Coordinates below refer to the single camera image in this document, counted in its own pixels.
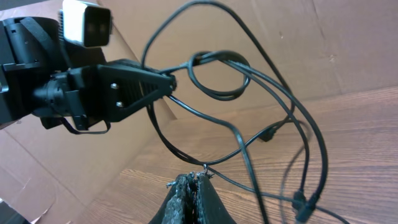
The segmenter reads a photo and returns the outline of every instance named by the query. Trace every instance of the wood grain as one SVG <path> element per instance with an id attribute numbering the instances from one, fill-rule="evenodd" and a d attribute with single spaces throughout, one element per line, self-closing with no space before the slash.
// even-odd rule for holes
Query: wood grain
<path id="1" fill-rule="evenodd" d="M 304 105 L 317 121 L 328 147 L 329 174 L 319 205 L 345 217 L 351 223 L 396 223 L 398 220 L 398 87 L 306 101 Z M 235 124 L 245 140 L 284 117 L 277 106 L 216 114 Z M 197 159 L 220 158 L 237 148 L 230 131 L 198 118 L 172 121 L 164 133 L 177 147 Z M 284 170 L 300 137 L 292 124 L 283 127 L 267 143 L 255 141 L 249 150 L 261 189 L 279 193 Z M 310 168 L 305 193 L 315 190 L 320 177 L 317 142 L 310 143 Z M 298 188 L 303 156 L 294 164 L 285 186 L 291 196 Z M 242 157 L 213 168 L 242 184 L 251 186 Z M 120 173 L 110 186 L 83 212 L 77 223 L 147 223 L 159 209 L 168 190 L 165 184 L 181 173 L 201 167 L 184 163 L 155 138 Z M 238 223 L 260 223 L 256 199 L 215 177 L 212 183 L 229 213 Z M 277 200 L 266 199 L 272 223 L 280 223 Z M 288 221 L 294 222 L 291 205 L 284 203 Z M 315 212 L 311 223 L 339 223 Z"/>

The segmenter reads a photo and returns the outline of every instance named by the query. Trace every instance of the black object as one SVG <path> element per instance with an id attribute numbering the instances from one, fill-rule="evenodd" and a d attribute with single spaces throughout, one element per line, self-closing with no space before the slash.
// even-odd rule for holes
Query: black object
<path id="1" fill-rule="evenodd" d="M 149 224 L 235 224 L 211 184 L 211 176 L 199 172 L 194 177 L 193 172 L 178 175 Z"/>
<path id="2" fill-rule="evenodd" d="M 0 22 L 0 123 L 32 113 L 47 129 L 64 124 L 71 133 L 81 134 L 100 121 L 109 129 L 110 122 L 127 118 L 176 88 L 173 75 L 142 70 L 126 59 L 108 63 L 101 49 L 60 43 L 58 30 L 57 21 L 40 17 Z M 78 131 L 66 116 L 73 118 Z"/>
<path id="3" fill-rule="evenodd" d="M 87 6 L 84 20 L 85 47 L 105 46 L 109 42 L 111 11 L 105 8 Z"/>

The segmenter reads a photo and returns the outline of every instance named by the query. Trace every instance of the plug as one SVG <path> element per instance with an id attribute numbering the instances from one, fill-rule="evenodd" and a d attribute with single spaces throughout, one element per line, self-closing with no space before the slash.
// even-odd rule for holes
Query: plug
<path id="1" fill-rule="evenodd" d="M 313 211 L 315 210 L 315 205 L 317 204 L 317 201 L 319 199 L 319 196 L 313 195 L 310 200 L 303 206 L 299 211 L 298 214 L 296 215 L 296 223 L 306 223 L 310 219 Z"/>
<path id="2" fill-rule="evenodd" d="M 270 141 L 274 137 L 275 133 L 276 133 L 275 128 L 270 128 L 270 129 L 268 129 L 268 131 L 266 131 L 264 134 L 262 134 L 259 137 L 259 139 L 261 139 L 265 142 Z"/>
<path id="3" fill-rule="evenodd" d="M 305 202 L 307 202 L 307 199 L 304 196 L 304 191 L 303 190 L 298 190 L 294 192 L 293 199 L 297 200 L 299 202 L 292 202 L 292 207 L 296 214 L 302 209 L 302 207 L 305 205 Z"/>

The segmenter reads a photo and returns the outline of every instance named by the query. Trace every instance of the brown cardboard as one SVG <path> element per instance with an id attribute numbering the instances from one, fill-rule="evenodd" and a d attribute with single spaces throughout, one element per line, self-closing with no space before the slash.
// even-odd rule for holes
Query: brown cardboard
<path id="1" fill-rule="evenodd" d="M 62 1 L 46 1 L 0 12 L 0 20 L 17 16 L 57 18 Z M 133 52 L 117 29 L 103 48 L 107 60 Z M 155 102 L 160 125 L 174 119 L 164 100 Z M 92 130 L 104 129 L 103 124 Z M 40 223 L 67 223 L 122 170 L 155 134 L 145 110 L 114 123 L 104 135 L 70 134 L 63 127 L 45 130 L 39 118 L 26 116 L 0 131 L 0 198 L 28 219 L 47 209 Z"/>
<path id="2" fill-rule="evenodd" d="M 101 0 L 138 57 L 153 32 L 186 1 Z M 300 99 L 322 98 L 398 84 L 398 1 L 221 0 L 252 30 Z M 233 19 L 219 9 L 197 6 L 160 34 L 147 64 L 178 65 L 201 50 L 234 50 L 275 77 Z M 196 68 L 198 79 L 217 90 L 239 86 L 242 75 L 224 65 Z M 231 102 L 215 101 L 198 90 L 185 71 L 176 73 L 175 96 L 209 114 L 275 104 L 255 83 Z M 193 116 L 167 101 L 177 118 Z"/>

